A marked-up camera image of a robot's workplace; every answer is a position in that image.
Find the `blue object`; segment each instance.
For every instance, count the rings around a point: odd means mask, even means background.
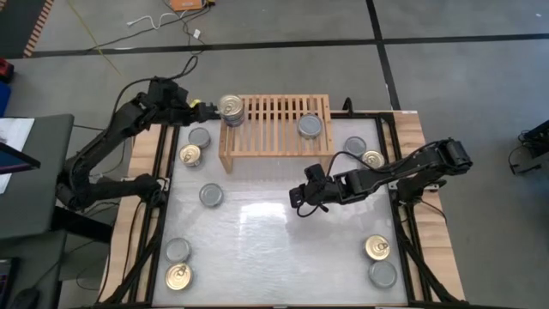
[[[9,96],[11,95],[11,88],[3,82],[0,82],[0,117],[3,117],[8,107]]]

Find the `wooden crate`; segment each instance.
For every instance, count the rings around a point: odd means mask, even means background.
[[[324,170],[334,155],[334,141],[326,94],[240,95],[244,123],[236,128],[221,124],[220,160],[227,173],[234,158],[318,157]],[[307,113],[317,115],[323,129],[307,140],[298,134],[298,121]]]

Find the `orange box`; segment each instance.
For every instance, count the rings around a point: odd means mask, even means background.
[[[202,8],[202,0],[170,0],[170,4],[174,11]]]

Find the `yellow cable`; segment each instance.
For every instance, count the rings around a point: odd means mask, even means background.
[[[67,3],[69,3],[69,6],[70,6],[70,9],[72,9],[73,12],[75,12],[75,15],[76,17],[78,17],[78,20],[80,20],[80,23],[84,26],[84,28],[86,29],[87,31],[87,34],[90,36],[90,38],[92,38],[92,40],[94,41],[94,44],[95,44],[95,48],[98,50],[98,52],[100,53],[101,56],[103,56],[103,58],[111,65],[111,67],[117,71],[117,73],[122,76],[122,73],[120,73],[120,71],[117,69],[117,67],[114,65],[114,63],[111,61],[111,59],[109,59],[107,56],[105,56],[103,54],[103,51],[99,48],[99,44],[97,43],[97,41],[95,40],[95,37],[94,35],[92,34],[92,31],[89,29],[89,27],[86,25],[86,22],[82,19],[82,17],[80,16],[80,14],[78,14],[78,12],[76,11],[75,7],[73,6],[73,3],[72,3],[72,0],[67,0]]]

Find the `monitor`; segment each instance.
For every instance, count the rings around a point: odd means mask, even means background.
[[[0,142],[0,175],[40,168],[40,162]]]

